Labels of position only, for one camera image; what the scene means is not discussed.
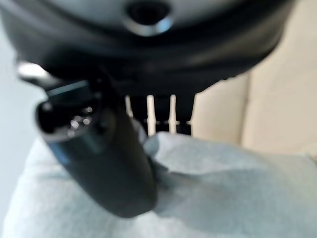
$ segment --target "black plastic housing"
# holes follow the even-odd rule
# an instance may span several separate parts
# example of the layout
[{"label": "black plastic housing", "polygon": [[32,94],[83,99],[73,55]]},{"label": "black plastic housing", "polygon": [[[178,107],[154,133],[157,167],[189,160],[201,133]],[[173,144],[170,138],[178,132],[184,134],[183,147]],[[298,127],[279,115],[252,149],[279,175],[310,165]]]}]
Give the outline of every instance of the black plastic housing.
[{"label": "black plastic housing", "polygon": [[295,0],[246,0],[200,25],[150,38],[103,29],[39,0],[3,0],[19,56],[50,73],[85,67],[121,95],[196,94],[249,70],[281,39]]},{"label": "black plastic housing", "polygon": [[91,125],[70,137],[66,127],[53,129],[58,117],[43,105],[37,107],[36,120],[44,140],[98,204],[122,218],[155,207],[157,188],[151,162],[124,110],[99,110],[91,115]]}]

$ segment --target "white towel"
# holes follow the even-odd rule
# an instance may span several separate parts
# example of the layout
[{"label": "white towel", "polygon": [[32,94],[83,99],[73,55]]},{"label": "white towel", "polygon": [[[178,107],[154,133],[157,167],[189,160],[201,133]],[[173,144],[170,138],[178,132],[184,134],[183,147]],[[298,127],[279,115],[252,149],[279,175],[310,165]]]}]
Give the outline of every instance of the white towel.
[{"label": "white towel", "polygon": [[317,167],[159,133],[144,148],[161,167],[156,209],[119,219],[94,203],[37,140],[3,238],[316,238]]}]

